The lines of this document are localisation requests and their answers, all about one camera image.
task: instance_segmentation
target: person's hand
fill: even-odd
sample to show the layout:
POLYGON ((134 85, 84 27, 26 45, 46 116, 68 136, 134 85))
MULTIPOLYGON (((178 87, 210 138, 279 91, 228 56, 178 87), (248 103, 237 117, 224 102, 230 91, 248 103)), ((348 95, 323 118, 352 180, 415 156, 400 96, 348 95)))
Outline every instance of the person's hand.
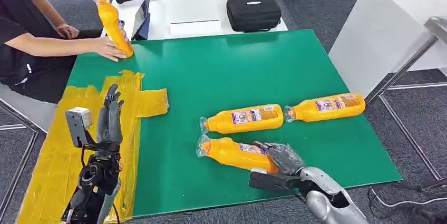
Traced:
POLYGON ((118 59, 126 58, 125 52, 119 50, 118 45, 111 41, 108 37, 93 38, 91 51, 98 53, 107 59, 117 62, 118 59))
POLYGON ((67 23, 57 26, 56 31, 62 38, 66 38, 67 40, 76 38, 79 35, 79 30, 67 23))

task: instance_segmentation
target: cable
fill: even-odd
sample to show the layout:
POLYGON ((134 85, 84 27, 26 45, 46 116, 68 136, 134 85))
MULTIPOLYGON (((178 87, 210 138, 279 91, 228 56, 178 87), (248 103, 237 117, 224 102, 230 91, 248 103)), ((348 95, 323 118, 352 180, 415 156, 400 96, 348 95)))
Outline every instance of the cable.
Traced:
POLYGON ((412 187, 408 184, 404 184, 403 182, 396 182, 396 183, 390 183, 391 186, 394 187, 399 187, 399 188, 403 188, 406 190, 410 190, 410 191, 415 191, 421 194, 424 194, 426 196, 430 196, 430 197, 442 197, 442 196, 446 196, 447 195, 447 191, 445 192, 435 192, 435 193, 430 193, 425 191, 424 189, 422 189, 422 187, 412 187))
POLYGON ((81 164, 82 164, 82 167, 85 167, 84 152, 85 152, 85 146, 82 145, 82 149, 81 149, 81 164))
POLYGON ((115 203, 113 203, 112 206, 113 206, 113 210, 115 211, 116 221, 118 224, 120 224, 120 217, 118 216, 118 211, 116 210, 115 203))
POLYGON ((435 201, 440 201, 440 200, 447 200, 447 198, 436 198, 436 199, 431 199, 428 200, 426 202, 415 202, 415 201, 400 201, 394 204, 387 204, 385 202, 383 202, 383 200, 377 195, 377 193, 374 191, 374 189, 371 187, 370 190, 374 193, 375 198, 379 200, 380 203, 382 203, 382 205, 386 206, 386 207, 396 207, 399 206, 401 204, 418 204, 420 206, 424 205, 424 204, 429 204, 431 202, 435 202, 435 201))
POLYGON ((396 208, 394 208, 391 212, 389 212, 389 213, 387 213, 387 214, 385 214, 385 215, 383 215, 383 216, 379 216, 379 215, 373 210, 373 201, 374 201, 374 199, 376 199, 376 196, 373 196, 373 197, 371 198, 371 193, 370 193, 370 192, 371 192, 371 190, 368 190, 368 199, 370 200, 369 208, 370 208, 370 211, 371 211, 372 215, 373 215, 375 218, 377 218, 377 219, 387 219, 387 218, 393 216, 393 215, 396 213, 397 210, 400 210, 400 209, 404 208, 404 207, 396 207, 396 208))
POLYGON ((306 201, 300 196, 298 195, 295 190, 292 190, 291 188, 287 187, 287 186, 281 186, 281 188, 284 188, 288 191, 290 191, 295 197, 297 197, 303 204, 306 204, 306 201))

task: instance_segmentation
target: green mat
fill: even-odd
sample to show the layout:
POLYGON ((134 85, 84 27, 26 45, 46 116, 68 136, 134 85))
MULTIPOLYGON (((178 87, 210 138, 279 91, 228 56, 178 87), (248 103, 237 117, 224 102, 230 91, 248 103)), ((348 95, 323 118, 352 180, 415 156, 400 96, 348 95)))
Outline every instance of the green mat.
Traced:
MULTIPOLYGON (((246 170, 198 158, 199 118, 348 92, 311 30, 144 41, 133 46, 135 56, 119 63, 96 54, 79 56, 69 84, 100 89, 105 76, 128 69, 145 74, 144 90, 168 88, 168 114, 142 119, 134 216, 285 195, 249 188, 246 170)), ((287 142, 307 165, 321 168, 344 187, 401 179, 363 115, 295 121, 275 130, 229 136, 241 143, 287 142)))

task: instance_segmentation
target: yellow plastic sheet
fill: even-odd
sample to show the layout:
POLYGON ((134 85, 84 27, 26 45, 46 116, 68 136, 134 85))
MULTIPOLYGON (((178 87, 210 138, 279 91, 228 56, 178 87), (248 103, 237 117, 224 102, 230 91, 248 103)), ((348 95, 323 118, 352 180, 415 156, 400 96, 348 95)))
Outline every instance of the yellow plastic sheet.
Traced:
MULTIPOLYGON (((82 167, 81 150, 73 146, 64 112, 75 106, 88 108, 93 122, 88 131, 95 139, 96 118, 105 94, 113 83, 118 84, 120 98, 124 100, 121 109, 123 142, 120 150, 122 184, 114 203, 121 221, 132 217, 140 144, 139 118, 165 114, 169 105, 166 89, 141 91, 143 74, 130 71, 120 73, 121 76, 106 77, 100 93, 93 86, 66 88, 42 146, 16 223, 62 223, 61 216, 74 192, 82 167)), ((85 152, 85 162, 91 153, 85 152)), ((116 223, 113 210, 105 223, 116 223)))

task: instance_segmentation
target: orange bottle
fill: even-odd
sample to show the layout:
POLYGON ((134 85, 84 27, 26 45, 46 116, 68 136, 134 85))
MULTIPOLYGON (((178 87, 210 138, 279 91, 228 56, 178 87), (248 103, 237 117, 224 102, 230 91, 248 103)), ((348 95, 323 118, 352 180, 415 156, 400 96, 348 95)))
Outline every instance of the orange bottle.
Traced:
POLYGON ((200 118, 202 134, 207 132, 239 133, 274 129, 283 124, 283 111, 278 104, 265 104, 221 111, 210 118, 200 118))
POLYGON ((133 48, 124 32, 123 26, 118 18, 118 10, 109 0, 93 0, 98 7, 99 18, 102 21, 107 36, 118 45, 118 49, 126 53, 126 57, 131 57, 133 48))
POLYGON ((197 142, 198 157, 211 157, 214 160, 246 170, 263 169, 267 173, 277 173, 278 167, 258 146, 234 142, 229 137, 210 139, 202 135, 197 142))
POLYGON ((357 116, 365 110, 365 100, 360 94, 345 93, 324 98, 304 100, 294 107, 284 107, 287 122, 306 122, 357 116))

